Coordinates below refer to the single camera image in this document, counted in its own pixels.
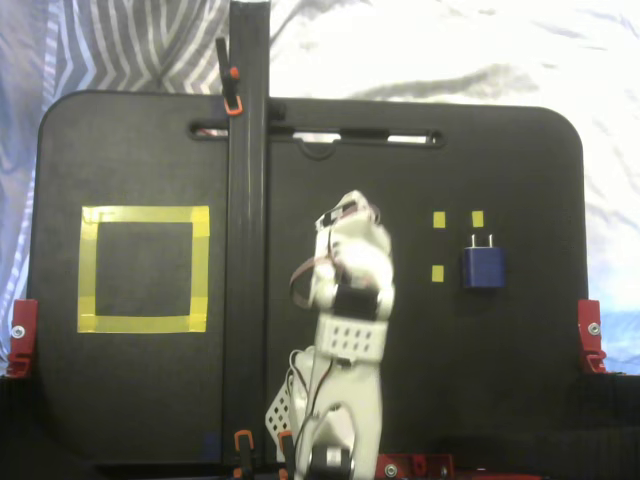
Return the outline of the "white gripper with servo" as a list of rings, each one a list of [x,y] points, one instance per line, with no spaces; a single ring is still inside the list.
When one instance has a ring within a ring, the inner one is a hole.
[[[314,223],[318,238],[326,240],[328,251],[349,242],[365,242],[381,251],[390,250],[390,235],[380,222],[380,212],[358,190],[346,193]]]

